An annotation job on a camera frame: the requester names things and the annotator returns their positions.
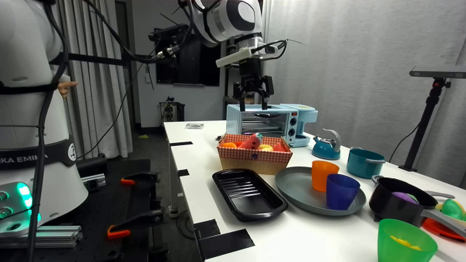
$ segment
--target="blue cup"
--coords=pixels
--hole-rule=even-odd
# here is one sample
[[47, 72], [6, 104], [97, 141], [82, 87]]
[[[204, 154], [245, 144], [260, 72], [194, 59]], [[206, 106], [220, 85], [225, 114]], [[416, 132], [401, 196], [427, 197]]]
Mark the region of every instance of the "blue cup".
[[330, 209], [349, 209], [357, 193], [360, 181], [344, 174], [330, 174], [327, 178], [327, 206]]

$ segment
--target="orange cup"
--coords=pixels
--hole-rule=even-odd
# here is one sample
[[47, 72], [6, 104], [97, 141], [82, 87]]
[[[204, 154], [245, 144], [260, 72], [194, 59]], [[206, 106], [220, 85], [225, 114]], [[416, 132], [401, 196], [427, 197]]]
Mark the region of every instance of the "orange cup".
[[311, 186], [315, 190], [327, 192], [327, 176], [330, 176], [333, 173], [338, 173], [338, 170], [340, 170], [340, 165], [337, 165], [331, 161], [322, 161], [322, 160], [312, 161]]

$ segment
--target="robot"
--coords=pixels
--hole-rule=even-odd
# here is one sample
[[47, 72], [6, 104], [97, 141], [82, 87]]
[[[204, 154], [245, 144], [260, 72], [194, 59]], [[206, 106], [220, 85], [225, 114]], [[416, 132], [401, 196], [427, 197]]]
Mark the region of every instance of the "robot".
[[41, 202], [33, 197], [38, 160], [38, 122], [46, 91], [15, 90], [47, 85], [50, 61], [62, 50], [44, 2], [0, 0], [0, 237], [25, 234], [33, 205], [37, 225], [59, 218], [86, 197], [67, 126], [63, 97], [54, 91], [46, 119], [46, 165]]
[[264, 43], [263, 13], [258, 0], [180, 0], [201, 40], [215, 46], [233, 40], [238, 50], [217, 59], [217, 66], [236, 63], [241, 69], [241, 81], [233, 84], [233, 97], [245, 110], [248, 93], [261, 95], [263, 109], [268, 107], [268, 98], [274, 94], [273, 77], [263, 75], [263, 61], [280, 58], [287, 40]]
[[[50, 61], [59, 56], [63, 45], [50, 17], [53, 2], [0, 0], [0, 237], [34, 232], [31, 226], [70, 212], [89, 194], [75, 162], [60, 93], [49, 97], [47, 91], [34, 90], [56, 84]], [[238, 62], [242, 71], [238, 95], [244, 98], [244, 93], [258, 91], [267, 104], [274, 91], [271, 78], [261, 75], [261, 61], [273, 45], [263, 40], [258, 0], [180, 0], [180, 5], [204, 43], [235, 40], [239, 50], [220, 58], [217, 65]], [[47, 98], [43, 133], [38, 122]]]

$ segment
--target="black plate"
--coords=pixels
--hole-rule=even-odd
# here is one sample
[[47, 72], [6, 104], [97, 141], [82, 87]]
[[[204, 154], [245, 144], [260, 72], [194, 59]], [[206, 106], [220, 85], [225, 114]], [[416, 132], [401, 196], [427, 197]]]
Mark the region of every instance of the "black plate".
[[287, 200], [254, 170], [228, 168], [216, 171], [213, 177], [241, 221], [268, 219], [289, 208]]
[[311, 167], [287, 167], [276, 176], [279, 190], [296, 206], [328, 216], [346, 216], [359, 212], [366, 203], [366, 194], [360, 189], [349, 209], [331, 209], [327, 206], [325, 192], [311, 187]]

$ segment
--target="orange object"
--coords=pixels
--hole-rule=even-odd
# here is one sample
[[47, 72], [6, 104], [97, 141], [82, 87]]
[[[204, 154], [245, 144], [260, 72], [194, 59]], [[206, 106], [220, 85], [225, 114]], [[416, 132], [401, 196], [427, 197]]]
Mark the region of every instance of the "orange object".
[[274, 151], [287, 151], [282, 142], [274, 144]]
[[315, 190], [327, 192], [327, 177], [333, 173], [338, 173], [340, 165], [331, 161], [315, 160], [311, 168], [311, 184]]
[[223, 146], [223, 148], [236, 148], [238, 145], [235, 142], [222, 142], [220, 146]]
[[448, 237], [448, 238], [452, 238], [452, 240], [456, 240], [456, 241], [466, 241], [465, 237], [459, 235], [458, 232], [452, 231], [449, 226], [437, 222], [436, 219], [432, 219], [432, 218], [426, 218], [424, 222], [423, 222], [423, 226], [430, 231], [430, 232], [434, 232], [437, 235], [442, 235], [442, 237]]
[[260, 132], [255, 132], [250, 135], [239, 148], [250, 148], [250, 149], [257, 149], [261, 145], [263, 135]]
[[124, 177], [123, 177], [123, 178], [120, 180], [120, 183], [121, 183], [121, 184], [126, 184], [126, 186], [134, 186], [134, 184], [136, 184], [136, 180], [133, 180], [133, 178], [124, 178]]
[[117, 240], [117, 238], [126, 238], [132, 235], [132, 229], [120, 229], [120, 231], [113, 231], [114, 225], [110, 225], [107, 228], [107, 238], [108, 240]]

